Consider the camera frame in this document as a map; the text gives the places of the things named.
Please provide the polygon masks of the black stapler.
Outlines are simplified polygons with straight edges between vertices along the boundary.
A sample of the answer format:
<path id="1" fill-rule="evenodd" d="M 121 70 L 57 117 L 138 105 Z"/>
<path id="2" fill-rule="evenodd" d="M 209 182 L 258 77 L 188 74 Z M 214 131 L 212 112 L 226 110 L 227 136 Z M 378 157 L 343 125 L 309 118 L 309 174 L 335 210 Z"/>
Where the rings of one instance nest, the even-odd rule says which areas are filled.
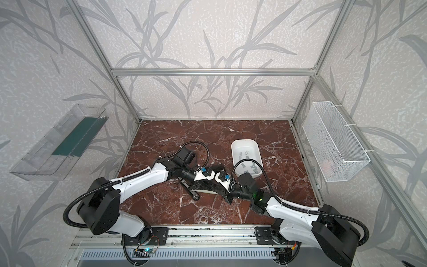
<path id="1" fill-rule="evenodd" d="M 213 172 L 221 172 L 225 170 L 225 166 L 223 164 L 214 165 L 211 168 Z"/>
<path id="2" fill-rule="evenodd" d="M 198 201 L 200 199 L 200 195 L 195 192 L 194 190 L 190 189 L 190 185 L 182 178 L 179 178 L 180 185 L 183 187 L 183 189 L 189 194 L 189 196 L 195 200 Z"/>

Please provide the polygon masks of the beige grey stapler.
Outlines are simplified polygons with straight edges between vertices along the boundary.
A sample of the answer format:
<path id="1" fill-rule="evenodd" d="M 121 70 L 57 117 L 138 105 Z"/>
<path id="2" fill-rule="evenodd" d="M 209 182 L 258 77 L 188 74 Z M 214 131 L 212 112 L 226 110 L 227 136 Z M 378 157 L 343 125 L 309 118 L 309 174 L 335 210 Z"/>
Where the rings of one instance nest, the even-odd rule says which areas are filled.
<path id="1" fill-rule="evenodd" d="M 215 185 L 215 184 L 201 184 L 196 183 L 193 186 L 193 190 L 196 192 L 203 192 L 207 194 L 218 194 L 222 195 L 224 193 L 224 188 L 221 185 Z"/>

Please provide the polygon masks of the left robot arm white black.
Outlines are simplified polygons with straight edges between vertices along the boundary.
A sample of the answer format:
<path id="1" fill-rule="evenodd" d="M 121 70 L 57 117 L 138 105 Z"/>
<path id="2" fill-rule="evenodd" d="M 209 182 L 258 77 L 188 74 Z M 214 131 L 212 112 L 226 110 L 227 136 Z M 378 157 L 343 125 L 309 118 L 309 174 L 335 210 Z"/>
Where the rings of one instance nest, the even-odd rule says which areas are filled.
<path id="1" fill-rule="evenodd" d="M 88 192 L 77 200 L 77 214 L 93 235 L 123 234 L 132 238 L 151 235 L 147 222 L 135 214 L 122 210 L 123 203 L 143 191 L 173 178 L 195 177 L 190 169 L 196 154 L 188 148 L 167 158 L 160 158 L 146 169 L 118 179 L 96 179 Z"/>

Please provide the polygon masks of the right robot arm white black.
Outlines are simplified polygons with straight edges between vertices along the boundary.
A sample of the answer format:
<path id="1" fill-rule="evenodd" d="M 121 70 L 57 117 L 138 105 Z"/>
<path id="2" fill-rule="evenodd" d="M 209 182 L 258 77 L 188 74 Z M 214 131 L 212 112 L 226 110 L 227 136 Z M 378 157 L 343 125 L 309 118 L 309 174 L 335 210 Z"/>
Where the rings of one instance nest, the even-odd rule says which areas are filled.
<path id="1" fill-rule="evenodd" d="M 221 171 L 214 180 L 224 189 L 227 201 L 250 202 L 252 211 L 274 218 L 270 234 L 274 242 L 295 241 L 321 249 L 341 267 L 352 265 L 356 250 L 369 239 L 369 230 L 359 220 L 344 216 L 330 205 L 311 208 L 280 199 L 259 189 L 255 179 L 245 173 L 239 182 Z"/>

